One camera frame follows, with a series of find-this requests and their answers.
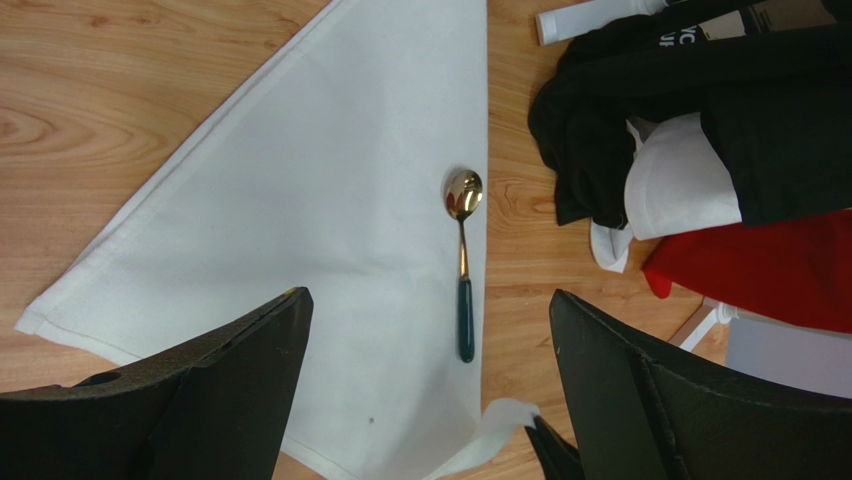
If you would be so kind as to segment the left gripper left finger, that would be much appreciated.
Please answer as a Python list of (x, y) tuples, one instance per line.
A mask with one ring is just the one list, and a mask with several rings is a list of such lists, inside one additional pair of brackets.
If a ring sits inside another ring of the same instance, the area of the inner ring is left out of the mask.
[(148, 358), (1, 397), (5, 479), (268, 479), (313, 313), (299, 287)]

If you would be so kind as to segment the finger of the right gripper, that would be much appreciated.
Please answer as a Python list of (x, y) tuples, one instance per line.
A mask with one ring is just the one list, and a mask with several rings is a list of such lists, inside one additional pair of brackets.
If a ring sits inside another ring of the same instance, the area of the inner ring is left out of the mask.
[(540, 415), (525, 431), (546, 480), (585, 480), (576, 447), (565, 441)]

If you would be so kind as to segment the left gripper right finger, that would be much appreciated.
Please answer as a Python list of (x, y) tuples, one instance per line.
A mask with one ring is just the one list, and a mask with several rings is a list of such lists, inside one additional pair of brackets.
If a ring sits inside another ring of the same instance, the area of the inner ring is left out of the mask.
[(851, 403), (720, 366), (563, 290), (556, 361), (588, 479), (847, 479)]

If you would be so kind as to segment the white cloth napkin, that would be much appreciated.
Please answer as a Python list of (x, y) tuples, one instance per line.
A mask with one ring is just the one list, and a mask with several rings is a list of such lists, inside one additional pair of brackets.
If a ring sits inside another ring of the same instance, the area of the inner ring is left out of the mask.
[[(537, 408), (483, 407), (481, 358), (458, 355), (444, 187), (462, 169), (488, 169), (485, 3), (334, 1), (16, 327), (117, 369), (304, 287), (310, 334), (279, 454), (327, 479), (475, 468)], [(485, 211), (464, 227), (477, 347)]]

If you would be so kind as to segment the gold spoon green handle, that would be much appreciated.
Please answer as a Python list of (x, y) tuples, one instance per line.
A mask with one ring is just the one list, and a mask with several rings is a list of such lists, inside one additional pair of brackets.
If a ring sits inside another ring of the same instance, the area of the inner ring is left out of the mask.
[(469, 255), (464, 222), (473, 215), (484, 195), (480, 176), (473, 170), (453, 173), (446, 182), (444, 205), (459, 228), (459, 268), (457, 282), (457, 351), (464, 363), (471, 363), (476, 354), (473, 293), (470, 279)]

